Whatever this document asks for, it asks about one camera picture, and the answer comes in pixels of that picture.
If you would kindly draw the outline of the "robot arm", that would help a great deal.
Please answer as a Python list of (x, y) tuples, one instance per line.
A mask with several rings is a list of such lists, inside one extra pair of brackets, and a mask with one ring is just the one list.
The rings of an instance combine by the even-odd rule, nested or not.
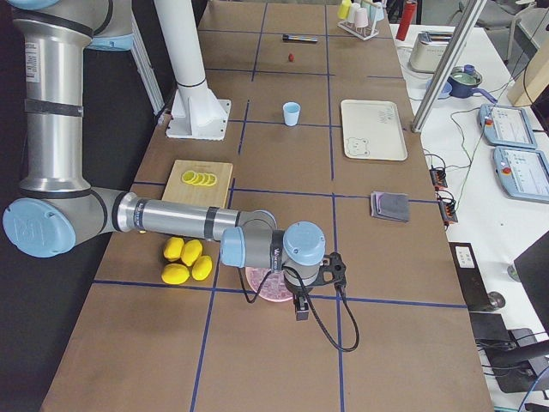
[(314, 312), (325, 238), (308, 221), (280, 230), (266, 211), (194, 206), (91, 186), (82, 175), (83, 52), (132, 47), (129, 1), (14, 1), (25, 39), (28, 173), (3, 228), (22, 252), (50, 258), (109, 232), (144, 230), (220, 243), (223, 264), (281, 272), (296, 317)]

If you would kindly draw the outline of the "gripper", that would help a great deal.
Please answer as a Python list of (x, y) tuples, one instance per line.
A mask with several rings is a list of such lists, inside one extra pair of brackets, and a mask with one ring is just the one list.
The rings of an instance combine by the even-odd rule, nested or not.
[(307, 320), (309, 317), (310, 306), (308, 300), (305, 298), (305, 294), (309, 293), (315, 287), (322, 286), (322, 283), (318, 278), (315, 278), (313, 282), (305, 279), (302, 283), (300, 283), (296, 276), (291, 276), (290, 274), (284, 275), (284, 283), (288, 291), (293, 294), (296, 320)]

